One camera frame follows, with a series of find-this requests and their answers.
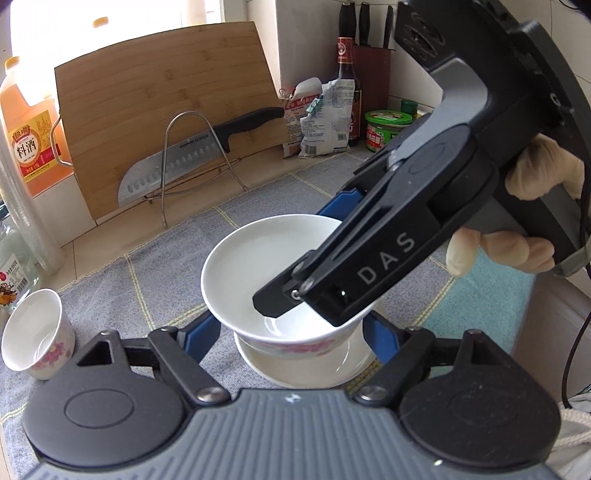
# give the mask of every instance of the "kitchen knife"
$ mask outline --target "kitchen knife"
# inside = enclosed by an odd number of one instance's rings
[[[369,20],[369,3],[362,2],[359,10],[359,45],[369,47],[369,29],[371,22]]]
[[[282,107],[265,107],[246,113],[213,127],[226,153],[230,152],[229,139],[233,134],[249,132],[271,120],[283,118]],[[119,184],[119,207],[160,188],[162,155],[159,151],[132,165]],[[215,138],[209,130],[193,135],[168,148],[166,184],[179,179],[196,168],[221,155]]]
[[[344,2],[341,4],[339,12],[339,37],[355,38],[356,33],[355,4]]]
[[[394,7],[388,5],[388,13],[386,13],[386,28],[384,29],[384,47],[388,48],[390,45],[390,38],[392,37],[392,26],[394,25]]]

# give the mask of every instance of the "small cup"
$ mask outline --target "small cup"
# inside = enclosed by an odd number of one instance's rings
[[[49,380],[74,353],[74,327],[60,296],[44,288],[12,312],[2,336],[2,359],[10,370]]]
[[[263,218],[232,232],[203,266],[201,290],[209,311],[266,355],[311,358],[337,348],[375,303],[334,327],[306,303],[277,319],[264,317],[254,308],[252,296],[285,267],[317,249],[340,223],[325,216],[291,214]]]

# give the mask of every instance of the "blue gripper part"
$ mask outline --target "blue gripper part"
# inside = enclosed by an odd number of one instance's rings
[[[371,311],[363,319],[363,338],[382,365],[385,365],[400,350],[400,341],[398,335],[380,322],[376,315]]]
[[[219,320],[206,310],[181,330],[185,335],[184,351],[199,363],[217,342],[221,329]]]
[[[318,215],[331,217],[342,222],[357,207],[362,199],[363,194],[359,190],[339,192],[335,198],[321,208]]]

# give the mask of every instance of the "black circular pad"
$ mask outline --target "black circular pad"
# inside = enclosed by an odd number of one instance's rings
[[[108,388],[79,393],[66,403],[66,417],[87,429],[114,427],[133,412],[134,402],[127,393]]]
[[[121,465],[147,456],[180,427],[183,405],[169,386],[129,367],[73,367],[35,392],[23,414],[42,457],[72,468]]]
[[[556,404],[539,385],[484,365],[416,385],[402,400],[400,418],[437,459],[491,470],[544,461],[560,430]]]

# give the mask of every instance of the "gray ribbed plate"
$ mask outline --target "gray ribbed plate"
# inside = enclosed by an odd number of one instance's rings
[[[559,480],[544,465],[477,474],[440,463],[386,409],[342,390],[245,390],[204,408],[162,452],[111,472],[41,464],[28,480]]]

